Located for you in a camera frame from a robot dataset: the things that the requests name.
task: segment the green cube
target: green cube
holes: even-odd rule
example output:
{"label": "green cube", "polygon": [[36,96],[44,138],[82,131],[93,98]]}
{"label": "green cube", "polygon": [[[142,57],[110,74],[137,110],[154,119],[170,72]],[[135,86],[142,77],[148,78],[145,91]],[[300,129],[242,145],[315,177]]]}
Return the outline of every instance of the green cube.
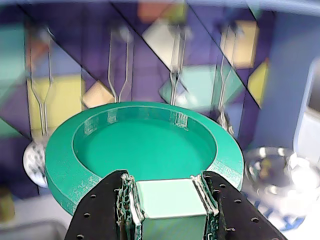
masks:
{"label": "green cube", "polygon": [[191,179],[138,181],[143,240],[202,240],[207,211]]}

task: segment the countertop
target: countertop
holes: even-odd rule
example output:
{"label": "countertop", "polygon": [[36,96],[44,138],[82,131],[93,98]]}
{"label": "countertop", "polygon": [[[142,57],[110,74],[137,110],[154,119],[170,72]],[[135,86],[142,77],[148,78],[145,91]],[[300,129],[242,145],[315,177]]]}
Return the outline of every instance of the countertop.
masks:
{"label": "countertop", "polygon": [[57,203],[51,194],[17,200],[14,202],[14,210],[14,219],[0,224],[0,230],[50,220],[58,221],[68,229],[72,219],[72,216]]}

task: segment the teal shape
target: teal shape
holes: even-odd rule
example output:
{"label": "teal shape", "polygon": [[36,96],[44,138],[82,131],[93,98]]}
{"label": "teal shape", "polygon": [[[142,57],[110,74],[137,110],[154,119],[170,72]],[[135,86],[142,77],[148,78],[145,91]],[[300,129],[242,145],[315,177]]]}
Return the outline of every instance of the teal shape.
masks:
{"label": "teal shape", "polygon": [[258,20],[260,16],[262,15],[262,10],[256,6],[253,6],[251,4],[248,4],[249,9],[251,10],[255,20]]}
{"label": "teal shape", "polygon": [[[233,68],[224,66],[222,71],[224,79],[227,78],[223,100],[226,105],[245,87]],[[219,65],[185,66],[180,81],[181,84],[177,86],[176,106],[198,111],[207,111],[218,106],[222,88]],[[160,96],[167,103],[170,103],[171,91],[172,86],[168,79],[159,89]]]}
{"label": "teal shape", "polygon": [[0,27],[0,86],[9,87],[25,72],[25,30],[23,24]]}
{"label": "teal shape", "polygon": [[2,118],[0,118],[0,137],[16,137],[21,136],[21,134],[8,123],[6,123]]}

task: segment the green ring-shaped tray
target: green ring-shaped tray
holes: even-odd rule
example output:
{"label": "green ring-shaped tray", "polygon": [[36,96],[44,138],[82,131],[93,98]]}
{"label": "green ring-shaped tray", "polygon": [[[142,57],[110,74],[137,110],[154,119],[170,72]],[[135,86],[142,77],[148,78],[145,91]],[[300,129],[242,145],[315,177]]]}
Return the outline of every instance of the green ring-shaped tray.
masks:
{"label": "green ring-shaped tray", "polygon": [[214,171],[240,189],[244,161],[235,139],[217,123],[192,110],[156,102],[85,110],[60,125],[46,146],[48,186],[71,215],[103,177],[123,169],[136,181]]}

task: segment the gray sink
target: gray sink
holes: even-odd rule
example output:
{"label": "gray sink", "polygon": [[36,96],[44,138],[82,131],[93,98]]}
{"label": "gray sink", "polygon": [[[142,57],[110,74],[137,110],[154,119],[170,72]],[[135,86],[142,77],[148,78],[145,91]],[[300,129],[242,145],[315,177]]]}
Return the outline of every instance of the gray sink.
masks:
{"label": "gray sink", "polygon": [[58,221],[41,221],[0,229],[0,240],[63,240],[66,233]]}

